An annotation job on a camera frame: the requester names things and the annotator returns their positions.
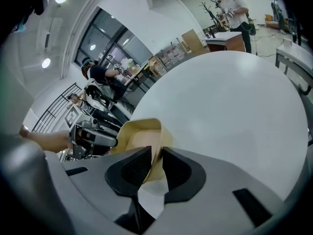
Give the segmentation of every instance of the white round table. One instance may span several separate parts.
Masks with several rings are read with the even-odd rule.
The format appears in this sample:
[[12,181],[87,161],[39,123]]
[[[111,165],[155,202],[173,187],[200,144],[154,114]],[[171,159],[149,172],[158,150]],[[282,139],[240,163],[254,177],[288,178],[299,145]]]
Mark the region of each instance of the white round table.
[[148,117],[171,132],[173,147],[231,162],[282,200],[305,161],[308,128],[299,95],[273,64],[245,52],[207,53],[169,71],[132,120]]

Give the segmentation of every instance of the window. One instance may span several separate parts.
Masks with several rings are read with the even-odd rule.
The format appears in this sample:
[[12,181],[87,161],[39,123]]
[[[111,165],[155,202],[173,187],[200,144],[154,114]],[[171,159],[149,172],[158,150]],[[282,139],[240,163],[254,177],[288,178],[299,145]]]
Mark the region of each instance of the window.
[[75,63],[81,65],[82,60],[89,57],[111,69],[112,64],[127,64],[127,59],[142,65],[151,56],[151,52],[130,30],[100,9],[83,36]]
[[86,58],[87,56],[82,53],[81,51],[77,52],[77,56],[76,56],[76,61],[79,63],[78,65],[80,66],[83,62],[83,59]]
[[148,48],[134,35],[127,30],[117,43],[139,64],[142,65],[151,56]]
[[109,41],[110,39],[107,36],[91,25],[83,38],[80,49],[92,59],[98,60],[99,54],[105,49]]
[[113,37],[118,29],[123,26],[117,19],[112,18],[112,16],[104,10],[100,11],[93,23],[110,37]]

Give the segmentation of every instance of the white ceiling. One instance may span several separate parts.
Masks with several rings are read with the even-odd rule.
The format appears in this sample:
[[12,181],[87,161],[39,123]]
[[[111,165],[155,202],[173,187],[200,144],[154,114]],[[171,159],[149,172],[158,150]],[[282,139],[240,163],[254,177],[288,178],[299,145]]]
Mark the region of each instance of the white ceiling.
[[[34,97],[61,77],[65,45],[72,25],[86,1],[67,0],[58,8],[55,0],[49,0],[48,8],[42,15],[30,15],[25,24],[25,31],[13,33],[8,37],[2,50],[3,61]],[[40,20],[49,22],[51,18],[61,18],[63,21],[56,36],[56,45],[47,52],[44,48],[36,48],[37,34]],[[43,69],[41,63],[47,57],[51,59],[51,64]]]

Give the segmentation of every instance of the cable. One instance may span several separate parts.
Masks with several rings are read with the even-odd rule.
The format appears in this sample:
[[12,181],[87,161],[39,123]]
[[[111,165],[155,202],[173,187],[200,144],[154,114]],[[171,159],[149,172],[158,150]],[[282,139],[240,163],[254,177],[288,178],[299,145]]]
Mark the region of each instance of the cable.
[[272,55],[276,55],[276,53],[271,54],[271,55],[269,55],[269,56],[259,56],[259,57],[270,57],[270,56],[272,56]]
[[252,40],[251,42],[256,42],[258,41],[260,38],[263,38],[263,37],[274,37],[275,35],[277,34],[277,32],[273,35],[270,35],[270,36],[262,36],[262,37],[259,37],[257,40],[255,40],[255,36],[254,36],[254,40]]
[[255,43],[255,55],[257,56],[258,55],[258,48],[256,46],[255,35],[254,35],[254,43]]
[[240,25],[242,26],[242,28],[243,28],[245,31],[250,32],[250,31],[252,30],[252,26],[250,26],[250,30],[246,30],[245,27],[243,26],[243,23],[240,21],[240,19],[239,19],[239,22],[240,22]]

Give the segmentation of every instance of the white t-shirt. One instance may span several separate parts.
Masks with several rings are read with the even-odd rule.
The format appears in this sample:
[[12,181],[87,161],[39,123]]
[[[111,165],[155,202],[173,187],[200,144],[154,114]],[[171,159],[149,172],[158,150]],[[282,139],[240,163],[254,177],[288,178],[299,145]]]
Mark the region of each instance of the white t-shirt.
[[[247,8],[246,3],[243,0],[221,0],[220,6],[222,10],[227,13],[229,8],[237,10],[239,8]],[[233,18],[226,15],[229,27],[234,29],[239,27],[243,22],[248,23],[246,14],[235,15]]]

